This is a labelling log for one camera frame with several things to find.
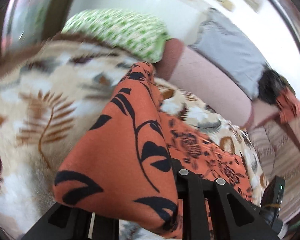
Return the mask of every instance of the beige patterned bedspread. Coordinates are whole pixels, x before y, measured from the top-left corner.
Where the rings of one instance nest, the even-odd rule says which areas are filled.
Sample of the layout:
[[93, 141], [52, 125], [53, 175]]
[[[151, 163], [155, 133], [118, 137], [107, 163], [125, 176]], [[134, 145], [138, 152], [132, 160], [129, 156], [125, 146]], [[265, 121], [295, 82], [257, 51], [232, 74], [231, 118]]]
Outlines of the beige patterned bedspread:
[[[119, 49], [53, 41], [0, 79], [0, 225], [11, 239], [53, 205], [51, 185], [59, 165], [136, 61]], [[246, 133], [191, 93], [156, 82], [166, 98], [163, 111], [243, 157], [259, 204], [266, 181]], [[130, 227], [122, 221], [121, 228], [123, 236]]]

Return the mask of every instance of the pillow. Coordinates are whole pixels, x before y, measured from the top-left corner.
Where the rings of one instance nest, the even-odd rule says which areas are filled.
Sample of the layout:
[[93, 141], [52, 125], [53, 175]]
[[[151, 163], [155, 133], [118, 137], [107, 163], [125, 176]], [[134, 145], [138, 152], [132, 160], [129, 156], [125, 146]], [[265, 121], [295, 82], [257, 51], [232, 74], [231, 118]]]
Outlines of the pillow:
[[180, 89], [191, 91], [233, 124], [249, 128], [253, 118], [251, 100], [220, 69], [189, 47], [181, 50], [173, 39], [161, 61], [156, 63], [157, 74]]
[[193, 93], [178, 89], [160, 78], [155, 78], [154, 82], [164, 98], [161, 106], [163, 112], [178, 117], [192, 128], [206, 134], [222, 150], [243, 158], [252, 188], [253, 203], [260, 206], [268, 182], [246, 132], [217, 114]]
[[58, 167], [134, 62], [64, 40], [0, 58], [0, 227], [12, 239], [53, 205]]
[[157, 17], [120, 9], [82, 11], [67, 21], [62, 32], [81, 32], [151, 63], [161, 60], [169, 39], [165, 24]]
[[[101, 116], [61, 164], [53, 187], [55, 199], [180, 239], [182, 209], [171, 156], [200, 178], [225, 179], [250, 201], [251, 185], [242, 159], [180, 118], [160, 111], [165, 95], [154, 83], [152, 65], [134, 64]], [[204, 208], [204, 202], [196, 207]]]
[[258, 97], [265, 58], [247, 36], [219, 11], [211, 8], [195, 44], [198, 53], [227, 74], [250, 98]]

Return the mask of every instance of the black metal bracket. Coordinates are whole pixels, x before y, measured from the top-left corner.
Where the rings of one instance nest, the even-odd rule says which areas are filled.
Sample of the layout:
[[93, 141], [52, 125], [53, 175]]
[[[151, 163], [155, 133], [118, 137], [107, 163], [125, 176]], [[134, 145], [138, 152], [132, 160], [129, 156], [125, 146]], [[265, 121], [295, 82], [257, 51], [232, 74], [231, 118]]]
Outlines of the black metal bracket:
[[[266, 210], [244, 200], [224, 179], [209, 181], [172, 159], [178, 198], [183, 200], [183, 239], [210, 240], [208, 200], [215, 240], [278, 240]], [[262, 214], [267, 214], [268, 224]], [[54, 204], [22, 240], [86, 240], [92, 213]], [[118, 240], [119, 221], [95, 216], [92, 239]]]

